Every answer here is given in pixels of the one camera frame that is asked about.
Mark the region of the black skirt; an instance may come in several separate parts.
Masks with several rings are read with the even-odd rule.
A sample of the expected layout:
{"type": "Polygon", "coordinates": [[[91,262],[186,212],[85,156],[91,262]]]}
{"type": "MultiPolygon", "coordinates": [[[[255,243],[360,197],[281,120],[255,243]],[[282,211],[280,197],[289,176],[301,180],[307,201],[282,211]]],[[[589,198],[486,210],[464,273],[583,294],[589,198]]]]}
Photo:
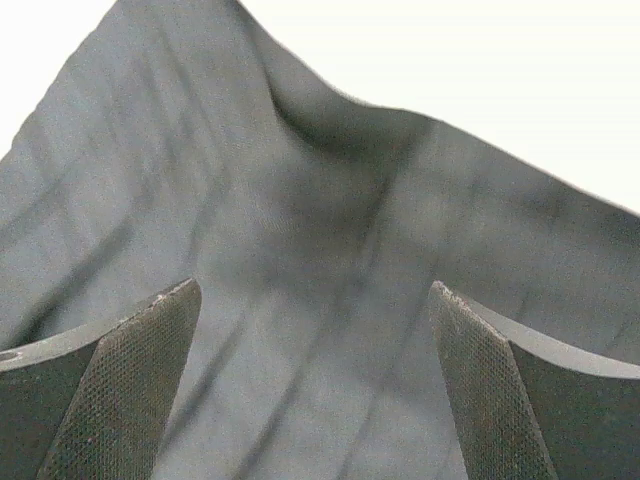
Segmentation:
{"type": "Polygon", "coordinates": [[[159,479],[460,479],[441,281],[639,358],[639,220],[454,127],[354,103],[236,1],[119,1],[1,162],[1,344],[183,278],[159,479]]]}

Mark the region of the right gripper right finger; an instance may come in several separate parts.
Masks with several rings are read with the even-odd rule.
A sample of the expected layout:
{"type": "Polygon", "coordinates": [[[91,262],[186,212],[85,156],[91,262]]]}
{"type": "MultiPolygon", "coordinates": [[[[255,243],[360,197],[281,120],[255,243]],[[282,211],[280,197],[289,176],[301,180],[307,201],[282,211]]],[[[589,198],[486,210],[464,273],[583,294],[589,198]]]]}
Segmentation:
{"type": "Polygon", "coordinates": [[[639,367],[436,281],[428,317],[471,479],[636,479],[639,367]]]}

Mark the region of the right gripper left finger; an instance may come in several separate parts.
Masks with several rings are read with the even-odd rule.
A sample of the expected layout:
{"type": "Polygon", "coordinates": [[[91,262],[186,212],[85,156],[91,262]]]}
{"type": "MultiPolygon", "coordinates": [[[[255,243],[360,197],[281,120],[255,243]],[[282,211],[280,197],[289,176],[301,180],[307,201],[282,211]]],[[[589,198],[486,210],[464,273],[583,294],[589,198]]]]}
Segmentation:
{"type": "Polygon", "coordinates": [[[120,318],[2,351],[2,478],[150,478],[201,302],[185,279],[120,318]]]}

